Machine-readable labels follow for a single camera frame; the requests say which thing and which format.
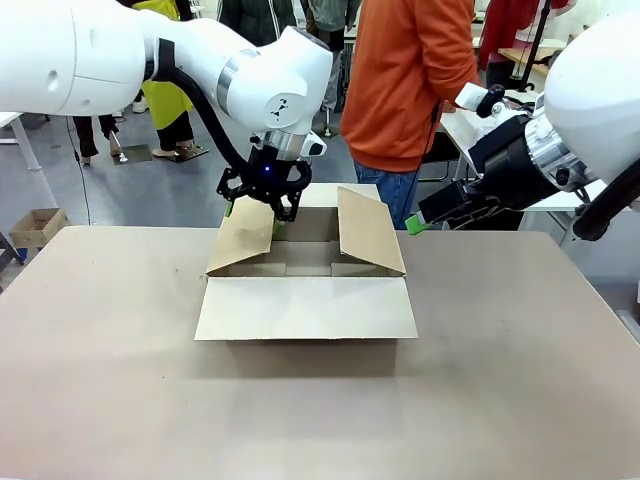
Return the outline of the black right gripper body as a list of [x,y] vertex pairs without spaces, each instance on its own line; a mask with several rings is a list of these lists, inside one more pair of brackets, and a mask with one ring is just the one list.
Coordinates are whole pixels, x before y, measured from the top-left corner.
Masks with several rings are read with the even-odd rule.
[[546,198],[546,178],[531,160],[525,139],[526,115],[516,115],[481,137],[469,155],[478,189],[510,210],[524,210]]

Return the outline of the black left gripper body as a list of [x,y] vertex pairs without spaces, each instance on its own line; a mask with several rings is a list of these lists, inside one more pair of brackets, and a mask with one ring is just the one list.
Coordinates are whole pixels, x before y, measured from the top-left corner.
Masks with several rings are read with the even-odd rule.
[[228,166],[216,192],[230,202],[249,196],[268,204],[278,203],[282,198],[298,204],[302,191],[311,183],[311,165],[303,160],[278,160],[278,153],[271,146],[252,147],[246,160],[233,146],[224,148],[222,156]]

